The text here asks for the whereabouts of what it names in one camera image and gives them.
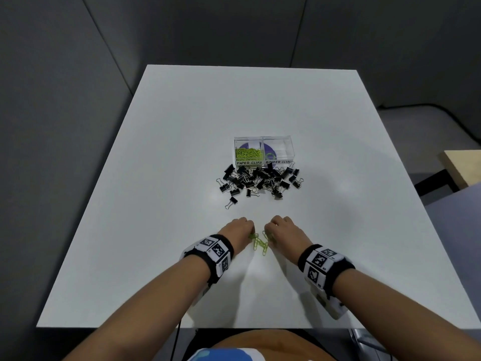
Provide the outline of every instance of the black table leg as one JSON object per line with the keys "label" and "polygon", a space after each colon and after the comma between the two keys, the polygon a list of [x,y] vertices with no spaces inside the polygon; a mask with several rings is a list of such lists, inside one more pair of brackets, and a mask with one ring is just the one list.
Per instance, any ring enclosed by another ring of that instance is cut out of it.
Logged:
{"label": "black table leg", "polygon": [[414,188],[416,189],[416,192],[419,196],[423,196],[430,193],[431,191],[443,187],[444,185],[448,185],[454,193],[459,191],[459,188],[454,183],[453,178],[445,169],[439,171],[438,173],[435,173],[434,175],[428,177],[421,182],[418,182],[416,185],[414,185]]}

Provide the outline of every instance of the person's right arm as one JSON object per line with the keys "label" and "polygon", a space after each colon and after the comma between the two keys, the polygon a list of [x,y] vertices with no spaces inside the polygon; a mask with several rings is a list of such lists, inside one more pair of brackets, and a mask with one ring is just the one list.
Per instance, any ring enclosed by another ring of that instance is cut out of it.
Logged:
{"label": "person's right arm", "polygon": [[[297,265],[312,245],[289,217],[265,226],[277,248]],[[332,291],[394,357],[404,360],[481,360],[481,345],[451,323],[401,293],[355,269],[342,272]]]}

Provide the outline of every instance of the black wrist strap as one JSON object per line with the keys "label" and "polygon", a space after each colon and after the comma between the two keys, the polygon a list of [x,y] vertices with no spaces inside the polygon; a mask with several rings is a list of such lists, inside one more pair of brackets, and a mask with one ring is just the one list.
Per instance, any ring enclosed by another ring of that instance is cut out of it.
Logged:
{"label": "black wrist strap", "polygon": [[[232,260],[232,257],[234,256],[234,248],[232,247],[232,244],[230,243],[230,241],[221,234],[212,234],[209,237],[218,239],[218,240],[222,241],[222,243],[225,244],[225,246],[228,249],[227,256],[230,256],[230,259],[229,259],[229,262],[230,262]],[[208,256],[208,254],[206,252],[203,252],[203,251],[200,251],[200,250],[194,248],[194,249],[191,249],[189,252],[186,252],[185,255],[184,255],[184,258],[189,256],[189,255],[196,255],[196,256],[202,258],[202,260],[204,260],[206,262],[206,264],[209,267],[209,270],[211,272],[211,276],[210,276],[209,280],[207,281],[207,283],[208,283],[209,286],[212,285],[212,284],[217,284],[217,282],[220,279],[220,277],[217,275],[217,270],[216,270],[217,264]]]}
{"label": "black wrist strap", "polygon": [[[297,267],[301,272],[304,272],[305,263],[307,262],[307,258],[309,255],[314,251],[316,248],[322,247],[320,244],[313,244],[305,249],[305,251],[300,255],[299,260],[297,261]],[[336,281],[337,277],[344,271],[350,268],[356,268],[354,265],[346,260],[345,258],[341,261],[334,262],[331,266],[329,271],[326,273],[326,281],[324,282],[324,291],[328,297],[334,296],[332,293],[332,287],[334,282]]]}

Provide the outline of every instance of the dark wall panel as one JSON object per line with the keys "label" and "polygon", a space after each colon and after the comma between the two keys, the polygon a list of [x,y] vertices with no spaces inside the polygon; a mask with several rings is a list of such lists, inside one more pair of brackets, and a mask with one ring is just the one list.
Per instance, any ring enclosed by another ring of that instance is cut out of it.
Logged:
{"label": "dark wall panel", "polygon": [[307,0],[293,67],[358,70],[373,102],[432,103],[481,138],[481,0]]}
{"label": "dark wall panel", "polygon": [[85,0],[128,84],[147,64],[288,67],[304,0]]}
{"label": "dark wall panel", "polygon": [[0,359],[37,316],[132,96],[82,0],[0,0]]}

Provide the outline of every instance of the wristband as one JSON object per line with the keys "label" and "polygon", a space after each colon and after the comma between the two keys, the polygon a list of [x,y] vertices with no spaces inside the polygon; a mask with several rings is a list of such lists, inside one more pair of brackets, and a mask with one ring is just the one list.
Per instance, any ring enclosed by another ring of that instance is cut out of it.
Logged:
{"label": "wristband", "polygon": [[320,244],[309,246],[299,257],[297,266],[305,279],[333,297],[332,287],[337,277],[349,268],[355,268],[344,255]]}
{"label": "wristband", "polygon": [[221,234],[212,234],[185,251],[182,258],[189,255],[202,258],[211,272],[207,282],[210,286],[217,284],[222,274],[229,268],[233,254],[234,248],[226,237]]}

